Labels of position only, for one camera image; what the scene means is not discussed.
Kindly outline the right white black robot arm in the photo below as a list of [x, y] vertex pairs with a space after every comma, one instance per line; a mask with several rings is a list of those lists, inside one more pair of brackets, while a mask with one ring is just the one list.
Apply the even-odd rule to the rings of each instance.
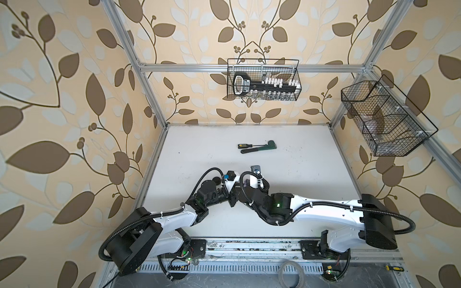
[[269, 184], [259, 173], [241, 175], [228, 171], [222, 178], [228, 192], [237, 192], [244, 204], [266, 224], [276, 227], [301, 221], [332, 224], [321, 233], [322, 250], [343, 253], [367, 244], [382, 250], [397, 248], [397, 235], [413, 232], [415, 222], [392, 212], [371, 194], [359, 200], [328, 201], [290, 193], [269, 193]]

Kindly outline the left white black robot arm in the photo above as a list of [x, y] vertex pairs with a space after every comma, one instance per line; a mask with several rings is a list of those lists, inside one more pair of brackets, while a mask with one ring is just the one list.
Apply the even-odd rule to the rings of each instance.
[[163, 254], [187, 256], [191, 239], [185, 228], [209, 215], [210, 206], [227, 202], [234, 206], [238, 195], [232, 191], [238, 182], [235, 172], [221, 173], [212, 180], [200, 178], [189, 198], [176, 210], [149, 212], [135, 209], [102, 243], [98, 256], [113, 262], [119, 276], [134, 273], [146, 259]]

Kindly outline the black round earbud case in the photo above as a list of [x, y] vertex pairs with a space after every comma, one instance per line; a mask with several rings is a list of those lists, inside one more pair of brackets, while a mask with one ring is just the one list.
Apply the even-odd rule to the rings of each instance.
[[217, 186], [221, 184], [221, 178], [220, 178], [220, 177], [217, 177], [217, 176], [216, 176], [216, 177], [214, 177], [212, 180], [214, 181], [214, 183], [215, 183]]

